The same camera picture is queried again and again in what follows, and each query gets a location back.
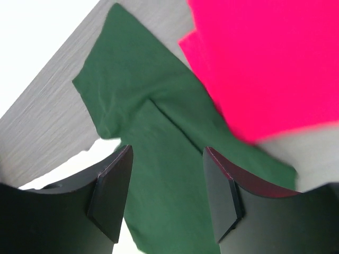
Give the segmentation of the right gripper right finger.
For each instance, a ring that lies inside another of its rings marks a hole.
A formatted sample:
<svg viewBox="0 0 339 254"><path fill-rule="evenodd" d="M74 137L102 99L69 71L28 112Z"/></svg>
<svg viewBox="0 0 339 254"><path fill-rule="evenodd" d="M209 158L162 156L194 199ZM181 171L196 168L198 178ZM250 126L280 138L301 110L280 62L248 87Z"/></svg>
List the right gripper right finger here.
<svg viewBox="0 0 339 254"><path fill-rule="evenodd" d="M338 253L338 183L299 193L207 147L203 168L221 253Z"/></svg>

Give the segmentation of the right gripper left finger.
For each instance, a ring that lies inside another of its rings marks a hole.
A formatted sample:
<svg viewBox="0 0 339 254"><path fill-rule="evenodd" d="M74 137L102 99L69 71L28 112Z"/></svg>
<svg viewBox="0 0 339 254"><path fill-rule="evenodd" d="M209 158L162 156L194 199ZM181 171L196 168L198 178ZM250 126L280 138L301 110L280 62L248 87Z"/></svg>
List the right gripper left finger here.
<svg viewBox="0 0 339 254"><path fill-rule="evenodd" d="M127 145L42 189L1 184L1 253L111 253L132 163Z"/></svg>

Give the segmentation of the white and green t shirt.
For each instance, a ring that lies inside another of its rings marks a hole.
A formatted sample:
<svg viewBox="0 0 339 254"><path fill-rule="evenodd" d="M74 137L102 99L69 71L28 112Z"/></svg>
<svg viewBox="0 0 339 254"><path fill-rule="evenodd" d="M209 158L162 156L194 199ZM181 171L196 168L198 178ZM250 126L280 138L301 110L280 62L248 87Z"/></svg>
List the white and green t shirt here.
<svg viewBox="0 0 339 254"><path fill-rule="evenodd" d="M203 172L206 146L295 188L295 170L237 140L191 70L119 4L73 84L98 135L133 148L124 219L145 253L219 253Z"/></svg>

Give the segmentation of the folded magenta t shirt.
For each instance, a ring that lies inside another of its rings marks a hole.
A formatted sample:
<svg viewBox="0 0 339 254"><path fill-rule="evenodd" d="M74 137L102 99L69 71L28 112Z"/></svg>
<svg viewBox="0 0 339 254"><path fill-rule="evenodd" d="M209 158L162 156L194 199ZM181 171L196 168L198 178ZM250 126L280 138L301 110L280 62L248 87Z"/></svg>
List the folded magenta t shirt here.
<svg viewBox="0 0 339 254"><path fill-rule="evenodd" d="M338 1L188 1L179 45L248 143L338 125Z"/></svg>

